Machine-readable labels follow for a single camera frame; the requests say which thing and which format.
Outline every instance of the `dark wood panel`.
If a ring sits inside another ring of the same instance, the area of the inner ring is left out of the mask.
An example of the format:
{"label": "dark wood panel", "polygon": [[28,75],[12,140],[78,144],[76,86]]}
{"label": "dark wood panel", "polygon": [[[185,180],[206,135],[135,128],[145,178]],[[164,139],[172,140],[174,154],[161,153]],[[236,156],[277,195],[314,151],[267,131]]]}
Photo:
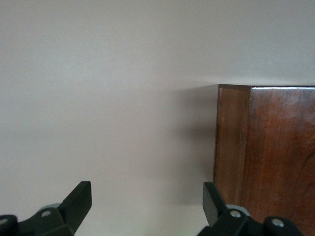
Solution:
{"label": "dark wood panel", "polygon": [[214,182],[255,219],[281,215],[315,236],[315,88],[244,87],[219,86]]}
{"label": "dark wood panel", "polygon": [[219,88],[214,182],[229,203],[241,199],[249,91]]}

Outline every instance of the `reddish-brown wood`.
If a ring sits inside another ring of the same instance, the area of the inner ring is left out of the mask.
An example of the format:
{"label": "reddish-brown wood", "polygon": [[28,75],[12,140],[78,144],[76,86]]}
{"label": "reddish-brown wood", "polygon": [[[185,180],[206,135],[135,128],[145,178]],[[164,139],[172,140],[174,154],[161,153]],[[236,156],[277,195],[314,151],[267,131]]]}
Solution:
{"label": "reddish-brown wood", "polygon": [[219,85],[214,183],[254,219],[315,236],[315,87]]}

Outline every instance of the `screw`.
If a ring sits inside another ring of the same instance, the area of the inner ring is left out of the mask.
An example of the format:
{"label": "screw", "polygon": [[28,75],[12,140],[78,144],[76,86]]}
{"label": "screw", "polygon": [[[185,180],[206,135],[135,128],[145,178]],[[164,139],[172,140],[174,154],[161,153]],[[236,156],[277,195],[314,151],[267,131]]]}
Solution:
{"label": "screw", "polygon": [[284,223],[279,220],[279,219],[272,219],[271,222],[275,225],[275,226],[278,226],[278,227],[283,227],[284,226]]}
{"label": "screw", "polygon": [[8,219],[2,219],[2,220],[0,220],[0,225],[4,225],[8,221],[9,221]]}
{"label": "screw", "polygon": [[45,217],[45,216],[48,216],[50,215],[50,211],[47,210],[47,211],[44,211],[42,214],[41,214],[41,217]]}
{"label": "screw", "polygon": [[240,218],[241,217],[241,214],[238,211],[236,211],[236,210],[231,211],[230,214],[234,218]]}

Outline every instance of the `black plastic part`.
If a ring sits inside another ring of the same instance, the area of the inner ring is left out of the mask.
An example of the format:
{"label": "black plastic part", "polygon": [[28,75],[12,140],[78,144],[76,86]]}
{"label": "black plastic part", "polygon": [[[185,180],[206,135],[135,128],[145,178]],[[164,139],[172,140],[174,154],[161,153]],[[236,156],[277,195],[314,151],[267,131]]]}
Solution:
{"label": "black plastic part", "polygon": [[220,193],[213,183],[203,184],[202,206],[205,212],[209,226],[212,226],[216,220],[227,211],[227,206]]}
{"label": "black plastic part", "polygon": [[[283,226],[276,226],[272,223],[272,220],[278,219],[283,222]],[[264,230],[266,233],[270,233],[273,236],[303,236],[300,230],[291,221],[278,217],[267,217],[264,221]]]}
{"label": "black plastic part", "polygon": [[[285,218],[267,217],[261,224],[237,209],[228,209],[213,183],[204,183],[203,209],[209,226],[198,236],[303,236],[295,224]],[[283,224],[275,225],[275,219]]]}
{"label": "black plastic part", "polygon": [[81,182],[57,207],[64,222],[77,231],[92,205],[91,183]]}
{"label": "black plastic part", "polygon": [[15,215],[0,216],[0,235],[9,236],[15,233],[18,225],[18,219]]}
{"label": "black plastic part", "polygon": [[0,216],[0,236],[74,236],[91,205],[91,183],[83,181],[57,208],[40,210],[20,223],[14,215]]}

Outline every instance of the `cabinet top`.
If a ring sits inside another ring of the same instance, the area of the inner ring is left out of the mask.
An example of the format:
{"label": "cabinet top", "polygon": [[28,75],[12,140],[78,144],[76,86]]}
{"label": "cabinet top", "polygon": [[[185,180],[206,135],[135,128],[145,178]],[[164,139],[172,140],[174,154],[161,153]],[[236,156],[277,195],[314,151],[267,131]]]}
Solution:
{"label": "cabinet top", "polygon": [[229,85],[219,84],[219,89],[250,91],[252,89],[315,89],[315,85]]}

